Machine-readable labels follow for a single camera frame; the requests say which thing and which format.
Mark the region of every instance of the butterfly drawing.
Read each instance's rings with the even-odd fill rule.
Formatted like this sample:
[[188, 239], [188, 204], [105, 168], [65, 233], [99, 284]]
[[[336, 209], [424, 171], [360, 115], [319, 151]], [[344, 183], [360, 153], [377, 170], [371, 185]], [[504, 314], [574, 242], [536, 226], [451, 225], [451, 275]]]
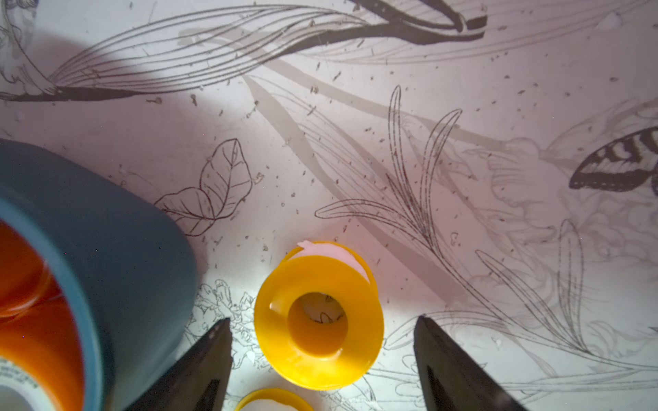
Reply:
[[658, 197], [658, 127], [625, 135], [587, 156], [571, 176], [569, 187], [630, 191], [649, 177]]

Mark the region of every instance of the white tape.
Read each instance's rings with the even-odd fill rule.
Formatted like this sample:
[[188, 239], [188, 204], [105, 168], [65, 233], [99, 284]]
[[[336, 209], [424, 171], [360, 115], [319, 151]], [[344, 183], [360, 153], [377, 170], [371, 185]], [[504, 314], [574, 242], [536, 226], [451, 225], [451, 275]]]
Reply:
[[297, 409], [275, 400], [255, 400], [245, 405], [241, 411], [297, 411]]
[[6, 358], [0, 357], [0, 387], [7, 400], [15, 401], [16, 393], [25, 399], [33, 411], [56, 411], [48, 394], [30, 374]]
[[335, 260], [338, 260], [340, 262], [344, 262], [348, 266], [354, 268], [359, 274], [361, 274], [367, 282], [370, 283], [370, 279], [368, 279], [368, 274], [366, 274], [366, 270], [363, 268], [361, 264], [357, 261], [356, 258], [347, 250], [345, 250], [343, 247], [339, 247], [334, 244], [329, 244], [329, 243], [311, 243], [308, 240], [304, 240], [301, 243], [297, 243], [301, 248], [303, 248], [302, 251], [299, 251], [297, 254], [293, 255], [290, 257], [290, 260], [294, 260], [295, 258], [307, 256], [307, 255], [321, 255], [325, 257], [330, 257]]

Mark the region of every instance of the plastic ring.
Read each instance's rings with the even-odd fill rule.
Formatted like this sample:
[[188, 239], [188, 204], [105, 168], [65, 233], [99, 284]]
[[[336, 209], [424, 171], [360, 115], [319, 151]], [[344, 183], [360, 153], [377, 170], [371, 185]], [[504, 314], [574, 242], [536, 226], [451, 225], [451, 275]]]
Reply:
[[[369, 281], [346, 263], [309, 255], [290, 260], [295, 249], [263, 283], [256, 298], [254, 326], [263, 354], [288, 381], [307, 389], [330, 390], [360, 379], [379, 355], [384, 315], [370, 268], [352, 250]], [[318, 324], [298, 299], [330, 295], [346, 321]]]
[[313, 411], [313, 408], [311, 408], [309, 403], [301, 399], [301, 397], [291, 393], [290, 391], [279, 388], [267, 388], [253, 391], [238, 403], [235, 411], [240, 411], [242, 408], [245, 408], [247, 404], [256, 400], [274, 400], [283, 405], [296, 408], [297, 411]]

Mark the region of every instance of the tape label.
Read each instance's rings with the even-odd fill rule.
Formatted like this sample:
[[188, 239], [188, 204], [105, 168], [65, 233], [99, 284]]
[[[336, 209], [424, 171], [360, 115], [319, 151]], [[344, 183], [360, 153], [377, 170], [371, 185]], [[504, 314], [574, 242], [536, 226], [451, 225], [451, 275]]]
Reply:
[[0, 387], [16, 391], [34, 411], [56, 411], [41, 385], [22, 368], [3, 357], [0, 357]]

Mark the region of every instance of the grass blade drawing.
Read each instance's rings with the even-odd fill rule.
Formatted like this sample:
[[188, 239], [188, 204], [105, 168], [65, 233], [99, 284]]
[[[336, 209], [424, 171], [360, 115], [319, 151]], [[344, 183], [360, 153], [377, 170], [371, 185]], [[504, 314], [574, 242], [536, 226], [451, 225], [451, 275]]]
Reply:
[[199, 187], [163, 195], [155, 206], [173, 218], [186, 235], [197, 237], [217, 220], [230, 217], [252, 186], [240, 142], [230, 139], [217, 146], [201, 169]]
[[[410, 184], [402, 153], [400, 128], [401, 90], [398, 86], [392, 94], [389, 120], [389, 146], [393, 164], [393, 173], [386, 172], [389, 188], [395, 195], [397, 206], [390, 206], [371, 199], [347, 199], [336, 201], [318, 209], [319, 218], [363, 217], [378, 223], [399, 229], [411, 239], [426, 247], [438, 260], [440, 266], [457, 283], [462, 285], [487, 312], [464, 310], [446, 310], [429, 314], [440, 326], [466, 325], [485, 327], [508, 335], [512, 339], [530, 341], [551, 349], [579, 357], [581, 361], [605, 366], [609, 372], [583, 375], [559, 375], [541, 356], [522, 349], [530, 359], [546, 374], [546, 378], [530, 383], [508, 383], [506, 388], [523, 391], [524, 401], [533, 401], [545, 395], [565, 391], [627, 390], [658, 387], [658, 366], [634, 364], [617, 360], [613, 356], [604, 356], [590, 349], [582, 334], [580, 318], [582, 290], [584, 282], [584, 257], [580, 236], [575, 226], [568, 220], [563, 221], [558, 235], [557, 265], [555, 276], [557, 301], [544, 301], [542, 297], [516, 271], [510, 270], [502, 262], [481, 250], [475, 253], [483, 265], [508, 290], [512, 292], [524, 310], [520, 320], [509, 305], [500, 305], [489, 300], [462, 276], [456, 266], [450, 263], [446, 254], [447, 245], [442, 240], [440, 230], [432, 219], [431, 185], [436, 165], [440, 161], [441, 149], [450, 130], [457, 121], [461, 111], [454, 110], [444, 116], [430, 132], [425, 149], [419, 160], [422, 163], [422, 175], [418, 195]], [[384, 341], [385, 350], [405, 347], [413, 341], [413, 324], [415, 318], [404, 323]], [[379, 370], [377, 376], [399, 379], [397, 372]], [[572, 384], [573, 390], [566, 384]]]

